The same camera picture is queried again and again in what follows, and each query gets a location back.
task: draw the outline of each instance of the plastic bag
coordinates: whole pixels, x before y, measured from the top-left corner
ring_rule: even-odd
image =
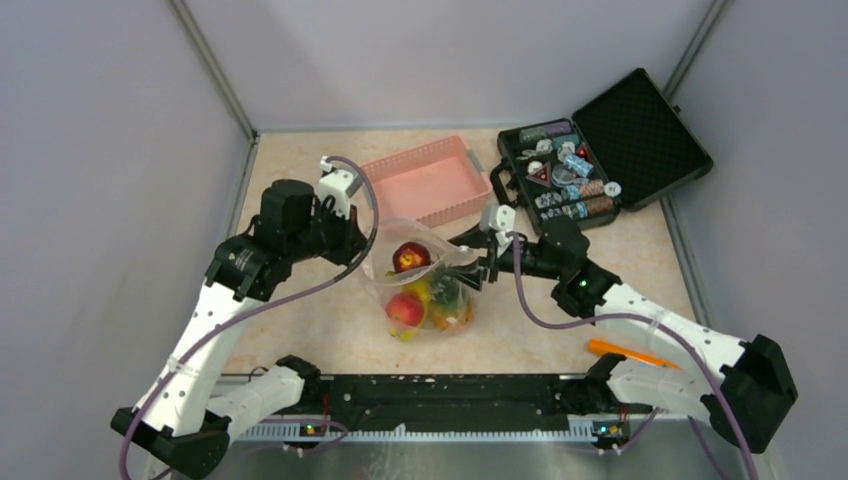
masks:
[[[471,250],[451,245],[424,225],[395,218],[380,223],[360,271],[383,309],[389,333],[408,341],[424,333],[468,328],[478,292],[459,281],[451,267],[475,258]]]

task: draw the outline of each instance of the apple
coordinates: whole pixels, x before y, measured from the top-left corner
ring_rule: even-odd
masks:
[[[403,273],[418,267],[430,265],[432,260],[427,247],[418,242],[406,242],[392,255],[395,273]]]
[[[415,328],[424,321],[424,304],[417,295],[401,292],[386,304],[386,315],[392,325],[398,328]]]

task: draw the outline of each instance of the orange marker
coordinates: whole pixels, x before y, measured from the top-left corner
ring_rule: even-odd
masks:
[[[589,351],[598,356],[601,356],[605,353],[617,353],[619,355],[624,355],[627,358],[639,360],[642,363],[647,363],[648,365],[653,365],[655,367],[676,368],[680,370],[680,367],[671,362],[666,362],[665,360],[660,358],[655,358],[648,355],[644,355],[642,353],[637,353],[633,350],[628,350],[626,348],[619,347],[618,345],[613,345],[611,343],[603,342],[601,340],[589,340]]]

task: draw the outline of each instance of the beige tabletop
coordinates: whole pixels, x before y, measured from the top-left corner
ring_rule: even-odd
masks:
[[[314,185],[320,176],[318,161],[322,155],[343,155],[366,163],[459,133],[489,170],[499,160],[495,145],[498,130],[263,134],[240,228],[246,228],[250,217],[258,212],[262,191],[275,179],[295,178]],[[366,222],[367,206],[361,193],[355,200],[362,205],[362,221]],[[478,221],[478,215],[471,215],[437,227],[436,231],[447,238]],[[535,239],[525,213],[519,212],[516,228]],[[618,274],[646,297],[693,318],[658,204],[637,213],[622,213],[612,224],[585,233],[591,241],[589,255],[596,263]],[[274,298],[316,285],[340,270],[321,259],[298,264],[291,278],[277,287]],[[552,281],[528,278],[525,285],[528,301],[542,319],[572,320],[550,298]],[[586,326],[549,331],[534,325],[521,310],[510,274],[502,274],[496,284],[485,285],[479,303],[477,317],[464,333],[401,343],[389,335],[381,308],[366,293],[357,276],[352,275],[327,290],[252,320],[225,371],[244,373],[293,354],[315,364],[324,373],[339,374],[583,372],[597,360],[586,350],[592,338],[649,353],[638,343],[606,329]]]

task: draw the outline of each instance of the pink plastic bin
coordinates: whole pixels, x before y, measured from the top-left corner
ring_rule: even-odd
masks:
[[[412,218],[428,227],[483,210],[492,184],[461,135],[366,163],[381,219]]]

